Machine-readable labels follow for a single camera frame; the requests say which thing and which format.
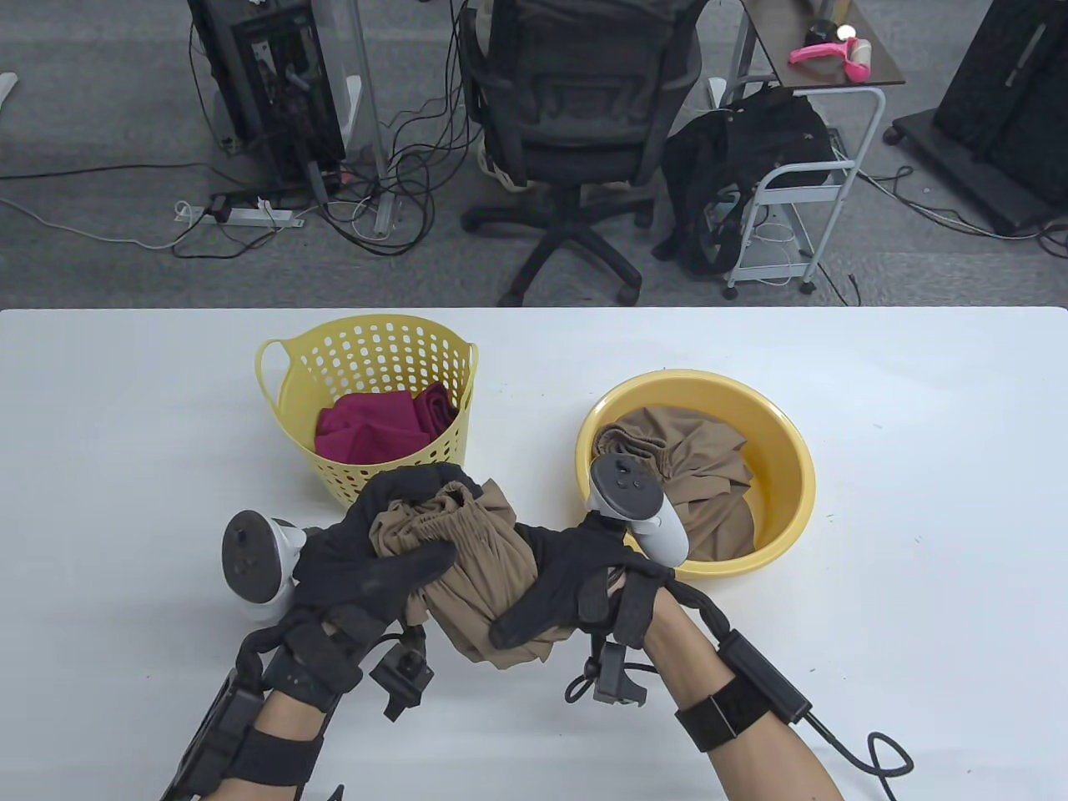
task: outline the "black backpack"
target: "black backpack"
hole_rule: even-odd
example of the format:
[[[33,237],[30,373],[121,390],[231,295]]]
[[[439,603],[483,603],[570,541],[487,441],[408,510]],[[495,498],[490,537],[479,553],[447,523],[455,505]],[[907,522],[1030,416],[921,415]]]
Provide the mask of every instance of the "black backpack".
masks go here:
[[[822,119],[806,97],[781,87],[761,89],[692,120],[664,144],[661,169],[675,230],[653,255],[677,258],[695,278],[729,272],[741,254],[742,213],[764,176],[783,164],[832,160]],[[819,186],[827,176],[787,173],[770,186]],[[736,201],[733,208],[705,235],[705,209],[727,197]],[[706,249],[712,248],[716,258],[710,262]]]

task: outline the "white table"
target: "white table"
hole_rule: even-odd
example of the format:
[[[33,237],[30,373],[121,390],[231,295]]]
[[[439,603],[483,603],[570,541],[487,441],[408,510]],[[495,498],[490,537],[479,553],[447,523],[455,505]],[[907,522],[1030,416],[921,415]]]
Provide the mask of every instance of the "white table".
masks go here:
[[[341,514],[274,426],[253,354],[345,314],[0,313],[0,798],[162,792],[247,630],[222,527],[245,507]],[[902,801],[1066,798],[1068,314],[423,314],[482,346],[467,468],[529,522],[577,519],[575,435],[632,375],[702,367],[775,400],[812,449],[816,513],[716,599],[855,751],[878,728],[912,753]],[[421,709],[389,724],[371,681],[344,702],[309,799],[339,782],[352,799],[722,795],[655,678],[642,709],[564,704],[585,638],[500,674],[436,631],[429,647]],[[881,798],[817,753],[847,798]]]

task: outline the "basket handle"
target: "basket handle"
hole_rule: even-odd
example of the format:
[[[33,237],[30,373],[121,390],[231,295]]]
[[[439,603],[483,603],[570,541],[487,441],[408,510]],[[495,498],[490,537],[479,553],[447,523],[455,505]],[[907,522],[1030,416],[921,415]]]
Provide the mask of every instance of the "basket handle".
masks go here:
[[[474,392],[474,377],[478,372],[478,346],[471,344],[471,355],[468,357],[468,364],[471,365],[468,371],[468,386],[464,390],[464,396],[460,397],[460,408],[464,409],[468,406],[471,400],[471,393]]]
[[[281,345],[285,350],[285,355],[289,356],[289,348],[286,347],[285,340],[267,340],[256,351],[256,381],[260,382],[260,391],[264,393],[264,399],[270,405],[271,410],[274,412],[274,418],[281,420],[279,417],[278,398],[267,389],[267,381],[264,378],[264,352],[271,345]]]

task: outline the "yellow plastic basin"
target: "yellow plastic basin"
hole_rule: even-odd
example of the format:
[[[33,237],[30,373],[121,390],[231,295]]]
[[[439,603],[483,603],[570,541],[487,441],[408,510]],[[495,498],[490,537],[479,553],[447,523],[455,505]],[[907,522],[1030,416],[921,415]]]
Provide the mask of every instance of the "yellow plastic basin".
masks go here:
[[[590,462],[597,433],[644,406],[674,406],[728,423],[747,444],[742,458],[753,471],[745,502],[753,513],[756,550],[723,562],[687,561],[686,578],[740,576],[770,564],[794,545],[816,503],[816,471],[794,424],[764,395],[731,378],[697,370],[664,370],[631,378],[597,402],[586,415],[576,449],[579,490],[590,498]]]

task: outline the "pink object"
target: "pink object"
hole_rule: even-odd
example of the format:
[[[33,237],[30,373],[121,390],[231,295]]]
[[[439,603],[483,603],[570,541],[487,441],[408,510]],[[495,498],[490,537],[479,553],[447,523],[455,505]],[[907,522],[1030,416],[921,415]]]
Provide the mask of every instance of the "pink object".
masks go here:
[[[381,465],[421,451],[456,419],[441,383],[407,392],[345,395],[319,412],[315,452],[343,465]]]
[[[790,63],[800,64],[810,59],[836,56],[846,63],[846,77],[853,83],[864,83],[871,78],[871,43],[866,38],[850,38],[843,44],[828,42],[802,47],[790,53]]]

